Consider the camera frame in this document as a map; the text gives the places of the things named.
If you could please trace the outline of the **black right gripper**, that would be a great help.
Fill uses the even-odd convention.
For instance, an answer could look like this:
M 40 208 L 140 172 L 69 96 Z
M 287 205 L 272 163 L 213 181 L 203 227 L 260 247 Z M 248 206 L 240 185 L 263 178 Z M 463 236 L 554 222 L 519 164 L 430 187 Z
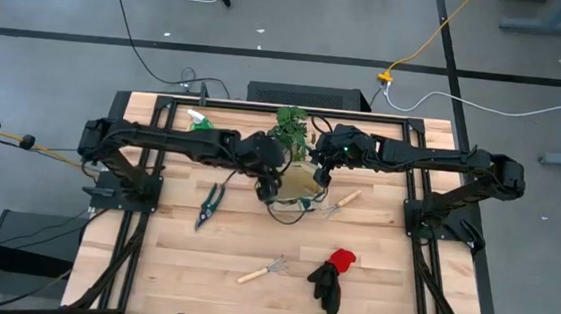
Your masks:
M 377 161 L 375 144 L 370 135 L 352 125 L 336 125 L 331 132 L 319 135 L 311 161 L 319 164 L 313 174 L 317 185 L 327 188 L 333 168 L 368 168 Z

